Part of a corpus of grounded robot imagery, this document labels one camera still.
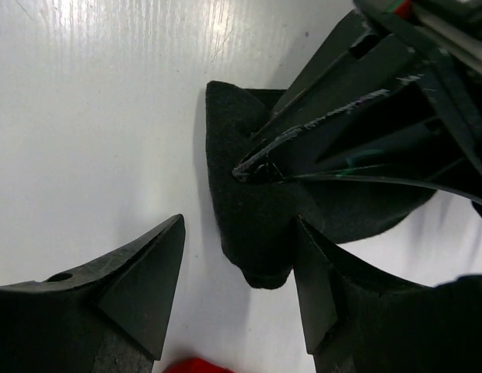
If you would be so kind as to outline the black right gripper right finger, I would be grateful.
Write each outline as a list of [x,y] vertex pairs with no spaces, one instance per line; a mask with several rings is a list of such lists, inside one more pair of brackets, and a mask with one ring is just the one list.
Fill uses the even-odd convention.
[[388,274],[299,220],[294,266],[318,372],[482,372],[482,275],[430,288]]

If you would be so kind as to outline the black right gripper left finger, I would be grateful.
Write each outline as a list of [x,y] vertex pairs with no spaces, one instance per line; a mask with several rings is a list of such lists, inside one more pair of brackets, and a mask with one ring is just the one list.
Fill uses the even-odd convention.
[[177,214],[45,281],[0,286],[0,372],[150,372],[162,355],[185,236]]

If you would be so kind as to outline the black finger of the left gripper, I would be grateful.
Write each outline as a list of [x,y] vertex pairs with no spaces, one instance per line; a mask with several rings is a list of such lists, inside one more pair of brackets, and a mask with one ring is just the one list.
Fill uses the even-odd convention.
[[426,68],[266,138],[232,174],[248,184],[416,186],[482,205],[481,142],[482,118],[463,87]]

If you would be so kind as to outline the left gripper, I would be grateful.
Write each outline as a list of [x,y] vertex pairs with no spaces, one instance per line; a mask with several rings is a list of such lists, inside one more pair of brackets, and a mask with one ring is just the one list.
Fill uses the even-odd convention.
[[355,5],[250,138],[352,115],[355,179],[482,179],[482,2]]

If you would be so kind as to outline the black sock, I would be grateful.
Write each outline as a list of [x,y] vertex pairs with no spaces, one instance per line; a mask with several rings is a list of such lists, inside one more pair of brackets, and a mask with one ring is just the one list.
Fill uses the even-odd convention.
[[222,252],[252,288],[285,284],[295,261],[298,216],[331,242],[345,244],[395,227],[435,193],[388,183],[238,182],[232,169],[281,95],[219,81],[205,92],[208,182]]

